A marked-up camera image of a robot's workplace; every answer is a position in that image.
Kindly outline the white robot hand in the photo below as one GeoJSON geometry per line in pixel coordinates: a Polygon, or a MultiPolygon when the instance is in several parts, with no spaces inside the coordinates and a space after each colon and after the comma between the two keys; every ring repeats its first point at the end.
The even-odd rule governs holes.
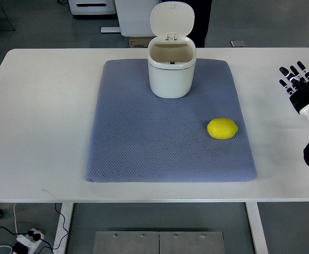
{"type": "Polygon", "coordinates": [[[304,77],[298,72],[298,70],[294,66],[290,66],[290,70],[292,72],[289,72],[289,70],[285,67],[280,67],[279,71],[287,78],[289,82],[292,82],[294,77],[297,77],[297,79],[300,80],[298,88],[299,90],[295,92],[293,88],[282,79],[279,80],[279,83],[283,86],[287,94],[290,96],[289,100],[293,105],[295,111],[298,114],[309,118],[309,71],[301,61],[298,61],[297,65],[303,72],[304,77]]]}

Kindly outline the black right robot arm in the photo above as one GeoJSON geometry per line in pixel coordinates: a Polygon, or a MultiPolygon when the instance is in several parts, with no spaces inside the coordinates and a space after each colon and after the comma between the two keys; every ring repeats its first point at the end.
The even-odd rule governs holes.
{"type": "Polygon", "coordinates": [[[289,95],[289,100],[295,111],[309,120],[309,70],[301,62],[297,67],[290,66],[288,69],[280,67],[279,71],[287,79],[281,79],[279,83],[289,95]]]}

